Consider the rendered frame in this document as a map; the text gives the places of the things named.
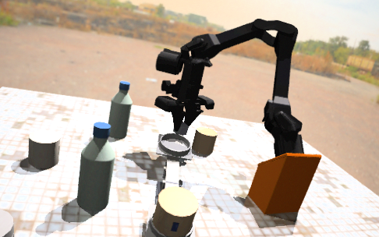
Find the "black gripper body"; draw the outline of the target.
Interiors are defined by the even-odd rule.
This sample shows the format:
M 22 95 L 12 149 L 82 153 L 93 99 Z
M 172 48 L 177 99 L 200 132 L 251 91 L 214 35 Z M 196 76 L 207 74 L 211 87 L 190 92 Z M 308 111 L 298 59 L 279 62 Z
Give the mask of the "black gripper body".
M 177 100 L 169 96 L 158 96 L 154 105 L 166 112 L 183 111 L 184 106 L 198 110 L 201 105 L 205 105 L 207 110 L 214 109 L 214 100 L 198 95 L 200 89 L 204 88 L 201 82 L 181 78 L 177 83 L 180 84 L 179 92 L 175 95 Z

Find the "grey bottle with blue cap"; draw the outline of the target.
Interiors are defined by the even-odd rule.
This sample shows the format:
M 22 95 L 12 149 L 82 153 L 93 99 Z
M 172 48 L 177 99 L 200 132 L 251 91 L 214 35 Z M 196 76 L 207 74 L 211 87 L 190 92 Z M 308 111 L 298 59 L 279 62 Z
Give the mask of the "grey bottle with blue cap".
M 128 93 L 130 82 L 120 82 L 119 92 L 111 99 L 108 124 L 109 136 L 116 139 L 127 137 L 133 102 Z
M 108 123 L 95 122 L 94 138 L 81 152 L 76 201 L 85 210 L 98 211 L 108 206 L 115 165 L 115 152 L 108 142 L 109 132 Z

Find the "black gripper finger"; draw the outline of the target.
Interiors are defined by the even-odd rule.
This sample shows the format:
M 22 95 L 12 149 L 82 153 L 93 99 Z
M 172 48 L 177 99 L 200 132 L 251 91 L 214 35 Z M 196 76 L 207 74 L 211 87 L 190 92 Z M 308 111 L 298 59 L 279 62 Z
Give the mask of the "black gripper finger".
M 186 109 L 184 123 L 186 123 L 190 127 L 193 121 L 204 111 L 201 109 L 195 110 L 189 106 L 184 106 L 184 107 Z
M 184 119 L 186 115 L 186 112 L 185 111 L 175 111 L 175 112 L 172 112 L 172 119 L 173 119 L 173 124 L 174 124 L 174 130 L 176 132 L 178 132 L 181 124 L 182 124 L 182 121 Z

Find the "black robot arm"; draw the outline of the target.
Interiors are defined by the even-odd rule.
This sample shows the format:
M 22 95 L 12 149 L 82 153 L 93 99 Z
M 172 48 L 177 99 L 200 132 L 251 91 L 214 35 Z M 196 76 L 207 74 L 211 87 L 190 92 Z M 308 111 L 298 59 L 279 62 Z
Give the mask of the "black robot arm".
M 266 30 L 277 31 L 276 37 Z M 272 99 L 264 107 L 265 129 L 274 139 L 275 157 L 284 153 L 304 154 L 303 139 L 299 132 L 302 123 L 291 113 L 288 100 L 290 65 L 292 51 L 297 39 L 298 29 L 290 23 L 280 20 L 255 19 L 240 27 L 226 30 L 219 34 L 203 34 L 180 48 L 180 52 L 164 48 L 156 59 L 155 69 L 182 78 L 201 82 L 204 67 L 211 67 L 210 60 L 219 52 L 231 46 L 259 38 L 275 48 L 276 70 Z M 191 56 L 190 56 L 191 51 Z M 184 66 L 183 66 L 184 63 Z

